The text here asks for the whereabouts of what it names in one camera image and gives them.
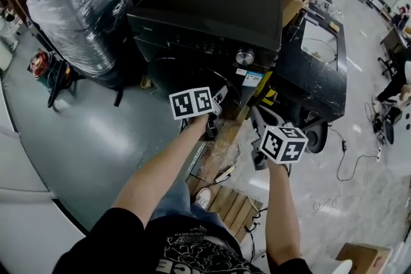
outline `knob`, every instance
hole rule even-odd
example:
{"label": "knob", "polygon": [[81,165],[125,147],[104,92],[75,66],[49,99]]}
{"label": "knob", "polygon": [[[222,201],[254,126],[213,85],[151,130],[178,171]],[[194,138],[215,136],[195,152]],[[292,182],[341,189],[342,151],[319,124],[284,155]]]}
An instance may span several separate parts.
{"label": "knob", "polygon": [[254,61],[254,52],[250,48],[240,48],[237,51],[236,61],[241,65],[250,65]]}

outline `concrete floor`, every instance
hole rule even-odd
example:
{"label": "concrete floor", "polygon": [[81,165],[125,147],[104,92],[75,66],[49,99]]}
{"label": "concrete floor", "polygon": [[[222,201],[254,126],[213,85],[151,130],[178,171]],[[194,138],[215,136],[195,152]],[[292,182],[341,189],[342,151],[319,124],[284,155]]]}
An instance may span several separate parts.
{"label": "concrete floor", "polygon": [[[347,141],[340,176],[348,178],[360,155],[376,155],[376,138],[365,115],[364,103],[371,102],[371,97],[388,83],[377,61],[384,55],[380,41],[388,30],[377,11],[367,5],[357,0],[335,0],[335,3],[344,13],[348,83],[345,116],[335,121],[333,128]],[[241,146],[238,168],[226,184],[266,205],[269,179],[266,171],[255,172],[252,166],[250,141],[254,139],[256,133],[248,121],[238,137]],[[232,147],[229,158],[235,157],[236,147]],[[405,237],[410,179],[396,177],[387,169],[383,150],[381,162],[362,158],[354,178],[339,182],[336,173],[341,158],[341,139],[329,130],[324,150],[317,155],[306,153],[293,166],[292,192],[301,228],[302,253],[309,264],[322,255],[336,257],[345,242],[395,246]],[[257,257],[265,250],[264,225],[265,216],[255,233]],[[249,257],[249,237],[242,247]]]}

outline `black t-shirt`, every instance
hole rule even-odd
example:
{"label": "black t-shirt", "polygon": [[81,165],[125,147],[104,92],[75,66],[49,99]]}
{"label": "black t-shirt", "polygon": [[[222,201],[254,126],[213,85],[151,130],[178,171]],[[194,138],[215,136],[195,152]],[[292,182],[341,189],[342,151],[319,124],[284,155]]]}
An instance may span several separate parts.
{"label": "black t-shirt", "polygon": [[[276,273],[311,273],[294,259]],[[149,222],[125,209],[110,209],[90,233],[65,253],[53,273],[249,274],[262,271],[246,261],[228,231],[186,216]]]}

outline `wooden pallet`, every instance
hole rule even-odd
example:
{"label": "wooden pallet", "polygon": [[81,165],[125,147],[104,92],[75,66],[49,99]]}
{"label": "wooden pallet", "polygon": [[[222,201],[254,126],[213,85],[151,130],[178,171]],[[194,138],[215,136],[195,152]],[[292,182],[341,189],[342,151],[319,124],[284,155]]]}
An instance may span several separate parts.
{"label": "wooden pallet", "polygon": [[[208,182],[193,175],[189,175],[186,183],[192,198],[195,197],[199,190],[209,186]],[[263,204],[260,201],[249,199],[243,193],[220,184],[209,186],[209,189],[211,191],[211,201],[207,210],[218,213],[231,234],[239,243],[242,242],[247,235],[244,226],[250,228],[252,226],[252,218],[258,214],[253,205],[258,210],[261,210]]]}

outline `plastic wrap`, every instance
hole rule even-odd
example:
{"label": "plastic wrap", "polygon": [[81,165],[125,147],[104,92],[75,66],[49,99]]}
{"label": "plastic wrap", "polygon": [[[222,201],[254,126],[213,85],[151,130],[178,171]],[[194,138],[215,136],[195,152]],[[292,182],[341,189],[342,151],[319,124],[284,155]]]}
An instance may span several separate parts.
{"label": "plastic wrap", "polygon": [[131,0],[27,0],[35,21],[73,66],[92,78],[116,63]]}

